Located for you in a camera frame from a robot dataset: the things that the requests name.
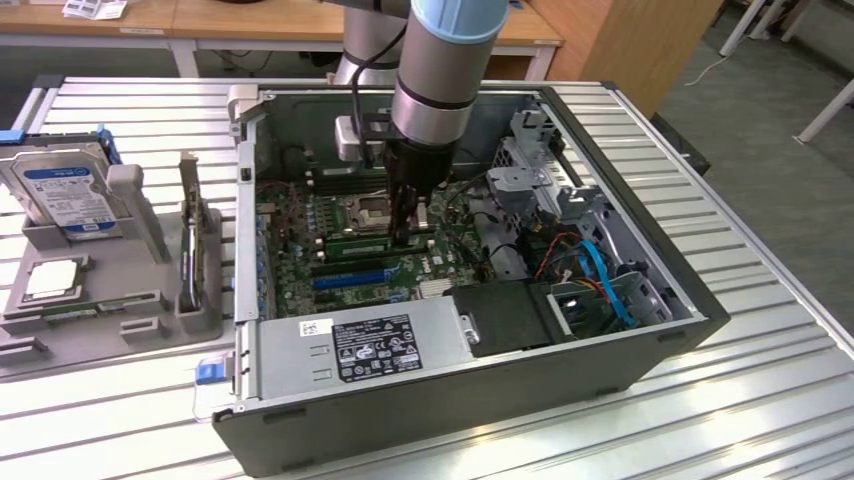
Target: aluminum slotted table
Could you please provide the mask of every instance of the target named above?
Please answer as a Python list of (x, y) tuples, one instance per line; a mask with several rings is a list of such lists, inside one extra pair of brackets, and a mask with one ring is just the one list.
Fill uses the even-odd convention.
[[(86, 131), (105, 123), (124, 161), (145, 168), (145, 195), (157, 211), (177, 208), (178, 151), (194, 150), (202, 194), (230, 219), (222, 234), (226, 276), (236, 157), (225, 92), (237, 81), (65, 78), (33, 90), (17, 121), (42, 133)], [(305, 80), (262, 80), (285, 82)], [(623, 95), (597, 83), (552, 85), (731, 322), (625, 392), (276, 478), (854, 474), (851, 337)], [(25, 245), (21, 220), (2, 189), (0, 288), (11, 282)], [(228, 291), (228, 279), (222, 285)], [(0, 290), (0, 302), (6, 296)], [(226, 334), (208, 344), (0, 384), (0, 478), (242, 478), (212, 427), (190, 412), (193, 367), (229, 346)]]

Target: desk leg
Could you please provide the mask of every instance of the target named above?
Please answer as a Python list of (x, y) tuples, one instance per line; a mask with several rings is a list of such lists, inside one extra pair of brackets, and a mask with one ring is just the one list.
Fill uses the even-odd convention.
[(177, 75), (181, 78), (198, 78), (196, 66), (196, 41), (189, 38), (170, 38), (169, 50), (177, 65)]
[(749, 4), (744, 15), (741, 15), (741, 19), (739, 20), (737, 25), (735, 25), (735, 28), (732, 29), (732, 33), (729, 33), (729, 37), (725, 39), (723, 47), (720, 47), (720, 50), (717, 51), (721, 57), (729, 56), (729, 54), (735, 51), (737, 41), (741, 39), (741, 35), (747, 31), (747, 27), (749, 26), (752, 19), (756, 18), (756, 14), (759, 13), (763, 5), (764, 0), (753, 0), (753, 2)]
[(817, 134), (824, 125), (829, 122), (832, 117), (839, 113), (841, 108), (844, 108), (844, 104), (848, 103), (854, 99), (854, 80), (851, 80), (847, 86), (839, 92), (839, 95), (829, 101), (821, 113), (817, 114), (812, 123), (807, 125), (800, 132), (800, 135), (795, 137), (800, 142), (805, 143), (812, 140), (812, 137)]
[(756, 23), (752, 32), (749, 32), (749, 38), (752, 40), (767, 40), (769, 38), (765, 30), (768, 29), (771, 22), (776, 20), (776, 17), (779, 16), (777, 14), (783, 9), (783, 3), (785, 3), (785, 0), (773, 0), (773, 3), (764, 11), (764, 15), (761, 15), (759, 23)]
[(44, 93), (44, 99), (41, 100), (41, 104), (38, 105), (38, 109), (36, 110), (36, 114), (32, 117), (32, 121), (29, 122), (29, 127), (26, 127), (26, 133), (41, 133), (41, 126), (44, 125), (44, 121), (48, 118), (48, 113), (50, 112), (50, 107), (53, 106), (53, 100), (58, 96), (58, 88), (48, 88)]
[(528, 64), (528, 71), (524, 74), (524, 79), (528, 82), (545, 80), (545, 74), (548, 73), (553, 56), (555, 47), (539, 47), (536, 49), (536, 54), (531, 57), (531, 63)]
[(41, 101), (44, 96), (44, 88), (33, 88), (26, 96), (26, 101), (21, 107), (21, 111), (14, 117), (14, 123), (11, 124), (11, 130), (26, 130), (29, 127), (29, 119), (34, 113), (36, 104)]
[(812, 4), (815, 3), (815, 0), (804, 0), (807, 3), (803, 6), (803, 10), (800, 10), (800, 13), (797, 14), (795, 21), (791, 22), (791, 25), (788, 25), (788, 29), (785, 30), (785, 33), (783, 33), (783, 36), (780, 37), (780, 40), (783, 42), (787, 42), (788, 40), (791, 40), (791, 37), (793, 36), (795, 32), (797, 31), (797, 27), (800, 26), (800, 22), (803, 21), (803, 17), (805, 17), (805, 12), (809, 11), (809, 8), (812, 7)]

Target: blue cable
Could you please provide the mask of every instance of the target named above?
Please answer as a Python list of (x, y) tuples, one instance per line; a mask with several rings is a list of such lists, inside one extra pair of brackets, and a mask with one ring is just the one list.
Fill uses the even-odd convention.
[[(581, 240), (581, 247), (584, 247), (584, 249), (587, 250), (589, 257), (592, 258), (592, 263), (596, 265), (596, 271), (599, 272), (599, 282), (601, 282), (604, 293), (607, 293), (608, 298), (611, 299), (611, 307), (613, 308), (613, 313), (616, 313), (616, 316), (623, 319), (625, 326), (631, 328), (635, 326), (635, 319), (631, 318), (631, 314), (628, 313), (628, 310), (625, 310), (625, 306), (623, 305), (623, 302), (613, 292), (611, 280), (608, 279), (608, 269), (604, 266), (604, 261), (601, 260), (601, 255), (599, 255), (599, 250), (589, 240)], [(587, 273), (589, 267), (584, 268), (584, 266), (585, 261), (581, 261), (581, 269), (584, 270), (584, 273)]]
[(592, 270), (589, 269), (589, 265), (587, 264), (587, 257), (581, 255), (579, 258), (580, 260), (577, 263), (581, 264), (581, 270), (584, 270), (584, 276), (587, 278), (592, 278)]

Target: wooden desk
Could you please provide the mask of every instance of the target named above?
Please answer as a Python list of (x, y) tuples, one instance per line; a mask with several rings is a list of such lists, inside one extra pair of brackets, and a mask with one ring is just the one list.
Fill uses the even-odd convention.
[[(198, 77), (196, 50), (340, 52), (342, 19), (341, 7), (316, 0), (140, 0), (120, 20), (104, 21), (64, 18), (60, 6), (21, 5), (0, 9), (0, 45), (162, 48), (172, 51), (180, 76)], [(529, 5), (509, 9), (493, 55), (531, 59), (520, 74), (525, 80), (545, 78), (561, 44)]]
[[(186, 39), (177, 48), (194, 50), (341, 51), (344, 11), (316, 0), (264, 0), (234, 5), (213, 0), (177, 0), (172, 35)], [(563, 39), (524, 4), (509, 9), (493, 55), (532, 57), (525, 79), (543, 80)], [(197, 76), (194, 62), (178, 63), (181, 76)]]
[[(60, 5), (3, 7), (0, 45), (170, 50), (174, 5), (176, 0), (141, 0), (126, 6), (120, 19), (98, 21), (62, 17)], [(56, 89), (42, 94), (49, 100)]]
[(141, 0), (126, 6), (117, 20), (84, 20), (62, 17), (60, 5), (21, 5), (0, 9), (0, 32), (50, 35), (169, 35), (176, 0)]

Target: motherboard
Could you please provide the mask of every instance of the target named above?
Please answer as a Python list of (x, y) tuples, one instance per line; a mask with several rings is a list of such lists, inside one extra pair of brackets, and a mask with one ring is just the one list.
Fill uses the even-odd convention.
[(262, 318), (429, 298), (493, 277), (461, 201), (467, 182), (446, 184), (418, 206), (402, 247), (386, 235), (384, 190), (328, 195), (310, 183), (261, 182), (256, 190)]

